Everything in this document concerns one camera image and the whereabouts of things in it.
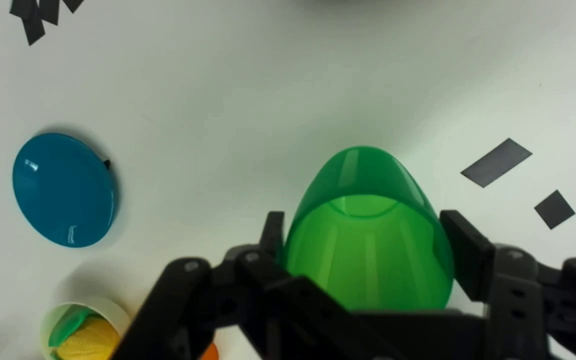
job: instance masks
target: white table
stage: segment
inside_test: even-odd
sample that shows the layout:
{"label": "white table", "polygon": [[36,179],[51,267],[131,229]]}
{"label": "white table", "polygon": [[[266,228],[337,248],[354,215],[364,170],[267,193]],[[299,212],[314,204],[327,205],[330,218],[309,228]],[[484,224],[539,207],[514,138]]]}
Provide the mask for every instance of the white table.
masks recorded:
{"label": "white table", "polygon": [[[38,357],[55,292],[97,286],[138,310],[178,256],[217,261],[288,220],[336,150],[395,154],[434,205],[547,264],[576,256],[576,1],[86,0],[24,43],[0,0],[0,357]],[[18,148],[41,129],[93,140],[122,205],[88,250],[41,239],[12,197]],[[481,189],[460,176],[514,138],[533,155]],[[454,306],[468,306],[455,292]],[[234,331],[221,357],[249,357]]]}

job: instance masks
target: blue disc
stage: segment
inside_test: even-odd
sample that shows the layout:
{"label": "blue disc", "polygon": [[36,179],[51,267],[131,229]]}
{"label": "blue disc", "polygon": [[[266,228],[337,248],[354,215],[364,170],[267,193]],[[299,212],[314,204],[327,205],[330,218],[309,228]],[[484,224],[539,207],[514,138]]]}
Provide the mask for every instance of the blue disc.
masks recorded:
{"label": "blue disc", "polygon": [[40,134],[14,160],[12,186],[28,222],[47,239],[91,246],[116,213],[116,181],[86,144],[65,134]]}

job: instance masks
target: white surface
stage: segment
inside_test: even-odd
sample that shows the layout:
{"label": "white surface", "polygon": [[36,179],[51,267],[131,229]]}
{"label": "white surface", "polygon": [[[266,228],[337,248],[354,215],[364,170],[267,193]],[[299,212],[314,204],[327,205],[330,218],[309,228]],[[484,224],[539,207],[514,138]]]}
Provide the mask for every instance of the white surface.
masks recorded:
{"label": "white surface", "polygon": [[[495,241],[576,256],[576,218],[550,232],[531,210],[552,189],[576,207],[576,1],[86,0],[46,29],[28,47],[0,0],[1,360],[38,357],[55,292],[96,284],[133,311],[167,260],[253,241],[349,144],[401,158]],[[120,174],[96,248],[51,246],[14,204],[14,154],[46,128],[86,134]],[[460,176],[508,136],[530,161],[487,189]]]}

